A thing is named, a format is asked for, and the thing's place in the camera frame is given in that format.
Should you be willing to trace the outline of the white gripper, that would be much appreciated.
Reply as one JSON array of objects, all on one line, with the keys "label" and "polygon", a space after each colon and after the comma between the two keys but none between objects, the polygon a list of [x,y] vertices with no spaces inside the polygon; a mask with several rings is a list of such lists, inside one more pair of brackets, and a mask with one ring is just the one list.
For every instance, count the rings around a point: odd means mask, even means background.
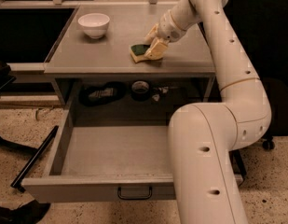
[{"label": "white gripper", "polygon": [[163,57],[170,42],[177,42],[185,35],[172,19],[171,12],[167,10],[144,38],[146,45],[150,45],[144,56],[148,60],[159,60]]}]

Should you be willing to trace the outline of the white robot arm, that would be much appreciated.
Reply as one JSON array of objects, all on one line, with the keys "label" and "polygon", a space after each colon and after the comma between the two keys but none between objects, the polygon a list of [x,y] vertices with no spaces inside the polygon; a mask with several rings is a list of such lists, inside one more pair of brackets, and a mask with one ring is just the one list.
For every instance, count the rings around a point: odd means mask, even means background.
[{"label": "white robot arm", "polygon": [[226,17],[226,2],[181,0],[145,38],[146,58],[157,60],[201,21],[221,94],[218,103],[184,105],[171,117],[169,151],[181,224],[248,224],[229,153],[260,139],[271,121],[265,89]]}]

